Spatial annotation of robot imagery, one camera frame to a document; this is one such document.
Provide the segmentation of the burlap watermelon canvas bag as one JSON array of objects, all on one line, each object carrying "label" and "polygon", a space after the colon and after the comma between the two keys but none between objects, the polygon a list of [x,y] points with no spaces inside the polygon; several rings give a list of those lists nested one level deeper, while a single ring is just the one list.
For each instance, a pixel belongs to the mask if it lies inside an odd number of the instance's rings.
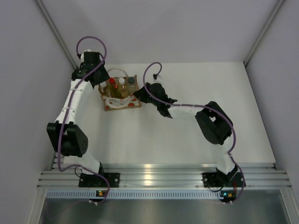
[{"label": "burlap watermelon canvas bag", "polygon": [[[124,74],[123,76],[119,76],[119,77],[111,77],[111,78],[115,79],[115,81],[117,82],[117,86],[119,86],[118,80],[120,77],[125,79],[126,85],[128,84],[128,78],[133,77],[133,76],[129,75],[125,70],[120,69],[120,68],[110,68],[110,69],[108,69],[108,72],[111,72],[113,70],[121,71]],[[134,77],[135,77],[135,91],[137,91],[137,90],[139,90],[137,75],[134,75]],[[128,97],[122,98],[121,94],[119,92],[119,98],[113,98],[113,97],[111,97],[111,95],[110,95],[110,97],[105,97],[105,96],[101,96],[101,94],[100,94],[100,97],[104,104],[105,111],[113,111],[113,110],[129,109],[129,108],[139,108],[142,106],[141,102],[137,98],[135,98],[134,95],[128,95]]]}]

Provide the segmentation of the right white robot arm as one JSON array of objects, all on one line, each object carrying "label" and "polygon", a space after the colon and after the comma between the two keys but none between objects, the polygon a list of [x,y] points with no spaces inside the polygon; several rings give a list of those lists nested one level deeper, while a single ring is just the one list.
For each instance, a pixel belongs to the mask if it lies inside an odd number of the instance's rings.
[{"label": "right white robot arm", "polygon": [[181,118],[196,122],[205,139],[218,146],[215,180],[224,186],[234,181],[238,166],[232,157],[236,144],[233,122],[214,101],[207,105],[176,104],[177,100],[168,97],[161,83],[146,83],[133,95],[143,103],[153,104],[158,112],[171,119]]}]

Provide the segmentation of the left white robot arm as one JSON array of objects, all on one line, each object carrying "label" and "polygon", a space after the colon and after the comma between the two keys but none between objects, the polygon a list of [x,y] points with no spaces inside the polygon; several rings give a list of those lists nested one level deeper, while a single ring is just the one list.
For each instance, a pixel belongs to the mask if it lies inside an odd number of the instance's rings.
[{"label": "left white robot arm", "polygon": [[109,79],[103,55],[85,50],[78,55],[80,67],[71,75],[71,87],[65,104],[55,122],[47,124],[47,134],[56,153],[68,157],[74,167],[79,165],[84,174],[90,175],[94,186],[105,183],[102,164],[88,151],[88,137],[80,128],[85,103],[95,86]]}]

